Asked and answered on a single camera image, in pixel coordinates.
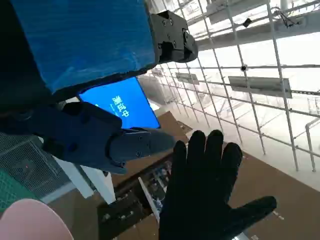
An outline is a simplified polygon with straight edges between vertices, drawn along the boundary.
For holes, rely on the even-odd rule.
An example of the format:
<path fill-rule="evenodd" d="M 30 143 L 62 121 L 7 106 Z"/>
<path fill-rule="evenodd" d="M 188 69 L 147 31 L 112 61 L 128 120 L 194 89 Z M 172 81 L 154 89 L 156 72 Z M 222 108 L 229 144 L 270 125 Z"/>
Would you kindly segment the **black gloved right hand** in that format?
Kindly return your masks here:
<path fill-rule="evenodd" d="M 224 135 L 195 131 L 188 143 L 173 148 L 171 174 L 159 215 L 161 240 L 231 240 L 271 214 L 273 196 L 238 208 L 229 200 L 243 159 L 238 144 L 224 144 Z"/>

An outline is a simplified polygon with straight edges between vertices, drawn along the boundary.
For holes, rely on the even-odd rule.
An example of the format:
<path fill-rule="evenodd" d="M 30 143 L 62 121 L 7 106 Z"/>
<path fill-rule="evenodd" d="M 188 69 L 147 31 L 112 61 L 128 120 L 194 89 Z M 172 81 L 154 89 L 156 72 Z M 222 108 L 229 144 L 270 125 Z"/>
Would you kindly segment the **bare left hand, blue tape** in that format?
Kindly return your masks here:
<path fill-rule="evenodd" d="M 198 53 L 184 18 L 150 13 L 143 0 L 3 0 L 0 131 L 41 137 L 58 159 L 124 175 L 126 162 L 175 139 L 157 127 L 124 128 L 89 102 L 57 103 Z"/>

